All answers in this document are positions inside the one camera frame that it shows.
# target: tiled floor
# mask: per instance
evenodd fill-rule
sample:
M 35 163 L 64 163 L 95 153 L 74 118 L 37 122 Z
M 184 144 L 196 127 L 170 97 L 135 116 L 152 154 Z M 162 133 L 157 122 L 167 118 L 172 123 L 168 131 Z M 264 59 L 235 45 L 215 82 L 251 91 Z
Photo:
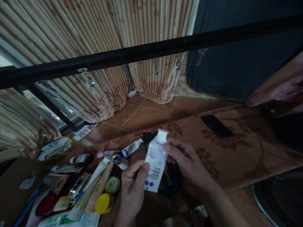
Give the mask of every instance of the tiled floor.
M 234 102 L 222 100 L 175 96 L 169 104 L 157 104 L 136 95 L 127 100 L 126 105 L 114 116 L 96 127 L 81 141 L 73 139 L 70 150 L 77 150 L 101 143 L 109 139 L 127 135 L 149 127 L 175 121 L 196 113 L 228 106 L 238 106 Z

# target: curtain rod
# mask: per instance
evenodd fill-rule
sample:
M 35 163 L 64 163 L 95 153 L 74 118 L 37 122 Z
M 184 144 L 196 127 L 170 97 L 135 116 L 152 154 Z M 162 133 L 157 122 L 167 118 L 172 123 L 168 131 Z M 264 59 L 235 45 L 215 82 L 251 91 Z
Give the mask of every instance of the curtain rod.
M 303 27 L 303 14 L 1 72 L 0 89 L 182 53 Z

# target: brick wall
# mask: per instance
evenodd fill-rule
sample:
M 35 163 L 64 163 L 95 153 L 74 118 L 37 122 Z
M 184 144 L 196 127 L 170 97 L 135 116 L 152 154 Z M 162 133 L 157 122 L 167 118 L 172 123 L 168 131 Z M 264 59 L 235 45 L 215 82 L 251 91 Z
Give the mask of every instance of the brick wall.
M 186 80 L 186 65 L 187 65 L 187 55 L 188 52 L 185 53 L 185 56 L 183 58 L 182 66 L 181 66 L 181 72 L 178 79 L 177 89 L 175 95 L 178 96 L 185 96 L 185 97 L 209 97 L 209 94 L 196 92 L 194 89 L 190 88 L 187 84 Z

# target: wrist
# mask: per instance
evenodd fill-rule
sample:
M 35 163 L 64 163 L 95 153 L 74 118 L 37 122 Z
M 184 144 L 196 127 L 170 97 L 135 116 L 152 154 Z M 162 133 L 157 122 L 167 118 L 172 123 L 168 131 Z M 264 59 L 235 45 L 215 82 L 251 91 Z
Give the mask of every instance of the wrist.
M 115 227 L 133 227 L 136 226 L 136 215 L 131 215 L 127 210 L 120 207 Z
M 216 181 L 210 175 L 208 175 L 197 182 L 197 187 L 205 194 L 209 194 L 214 191 L 216 184 Z

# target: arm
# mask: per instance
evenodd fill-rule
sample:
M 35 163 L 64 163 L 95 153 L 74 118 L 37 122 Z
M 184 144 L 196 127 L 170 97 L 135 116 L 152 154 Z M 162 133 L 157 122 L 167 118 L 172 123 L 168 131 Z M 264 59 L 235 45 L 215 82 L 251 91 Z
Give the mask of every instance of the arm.
M 227 193 L 209 175 L 191 144 L 169 138 L 164 150 L 169 154 L 167 161 L 177 162 L 182 175 L 198 189 L 200 202 L 214 226 L 250 226 Z
M 149 165 L 143 159 L 123 171 L 121 205 L 114 227 L 136 226 L 136 215 L 143 205 L 144 182 L 148 171 Z

